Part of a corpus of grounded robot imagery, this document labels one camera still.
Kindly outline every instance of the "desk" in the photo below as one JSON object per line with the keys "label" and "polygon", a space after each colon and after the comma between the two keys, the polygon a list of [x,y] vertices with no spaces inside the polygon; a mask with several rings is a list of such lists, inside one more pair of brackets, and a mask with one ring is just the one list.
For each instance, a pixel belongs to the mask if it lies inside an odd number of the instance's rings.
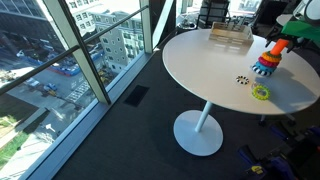
{"label": "desk", "polygon": [[[223,141],[217,121],[208,115],[212,103],[239,112],[282,115],[303,110],[320,95],[316,71],[294,52],[283,53],[283,60],[270,77],[254,73],[258,57],[271,50],[265,39],[254,36],[251,47],[209,40],[210,29],[183,33],[171,39],[163,50],[163,62],[169,74],[185,89],[207,101],[204,110],[190,110],[178,116],[174,135],[180,146],[191,154],[215,153]],[[242,85],[237,76],[250,82]],[[271,96],[259,101],[251,95],[251,84],[266,85]]]}

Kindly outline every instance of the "orange ring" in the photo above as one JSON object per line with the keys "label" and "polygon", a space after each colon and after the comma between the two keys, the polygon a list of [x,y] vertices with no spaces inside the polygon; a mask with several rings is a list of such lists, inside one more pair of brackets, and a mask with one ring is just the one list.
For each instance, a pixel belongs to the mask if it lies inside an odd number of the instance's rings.
{"label": "orange ring", "polygon": [[275,63],[280,62],[282,59],[281,57],[280,58],[270,57],[266,52],[262,53],[261,57],[263,57],[264,60],[267,60],[269,62],[275,62]]}

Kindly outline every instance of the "building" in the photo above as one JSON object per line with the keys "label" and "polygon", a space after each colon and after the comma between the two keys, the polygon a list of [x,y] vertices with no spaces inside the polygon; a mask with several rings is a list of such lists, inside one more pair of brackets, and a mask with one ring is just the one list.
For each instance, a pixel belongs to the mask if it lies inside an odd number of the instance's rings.
{"label": "building", "polygon": [[[66,2],[80,34],[84,36],[94,32],[94,21],[86,11],[101,5],[101,1]],[[20,49],[41,47],[63,52],[68,48],[42,0],[0,0],[0,36],[0,44],[8,47],[14,54]]]}
{"label": "building", "polygon": [[[98,32],[112,26],[129,14],[123,11],[92,9],[91,16]],[[100,37],[105,50],[105,60],[115,73],[120,73],[141,51],[144,50],[141,20],[131,18],[121,26]]]}

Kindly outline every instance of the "pink ring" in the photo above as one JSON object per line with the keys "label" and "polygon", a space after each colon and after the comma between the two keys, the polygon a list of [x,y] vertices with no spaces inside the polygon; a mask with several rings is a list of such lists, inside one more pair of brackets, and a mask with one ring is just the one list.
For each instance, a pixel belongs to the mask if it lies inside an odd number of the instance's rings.
{"label": "pink ring", "polygon": [[259,62],[264,65],[264,66],[267,66],[267,67],[277,67],[279,62],[270,62],[270,61],[267,61],[265,60],[263,57],[259,57]]}

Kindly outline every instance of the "sidewalk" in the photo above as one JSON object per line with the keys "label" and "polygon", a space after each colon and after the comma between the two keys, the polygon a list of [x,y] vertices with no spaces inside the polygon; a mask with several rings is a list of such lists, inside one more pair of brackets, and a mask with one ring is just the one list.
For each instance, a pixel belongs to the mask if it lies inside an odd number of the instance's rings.
{"label": "sidewalk", "polygon": [[[73,108],[73,105],[65,107],[64,112],[68,112],[70,108]],[[31,119],[31,117],[28,118],[28,120],[10,132],[8,139],[9,137],[16,135],[20,130],[23,130],[28,124],[36,119],[36,117],[40,116],[45,111],[45,108],[39,108],[39,110],[32,115],[33,119]],[[18,150],[0,170],[0,179],[19,179],[19,177],[43,154],[43,152],[48,149],[60,133],[70,125],[70,117],[65,117],[65,114],[59,114],[58,111],[61,112],[61,109],[50,109],[48,116],[40,123],[37,129],[30,134],[29,138],[21,146],[21,149]]]}
{"label": "sidewalk", "polygon": [[23,123],[15,127],[12,131],[8,134],[0,138],[0,149],[6,145],[9,141],[11,141],[20,131],[26,128],[30,123],[32,123],[35,119],[41,116],[43,113],[46,112],[45,108],[39,108],[36,112],[34,112],[27,120]]}

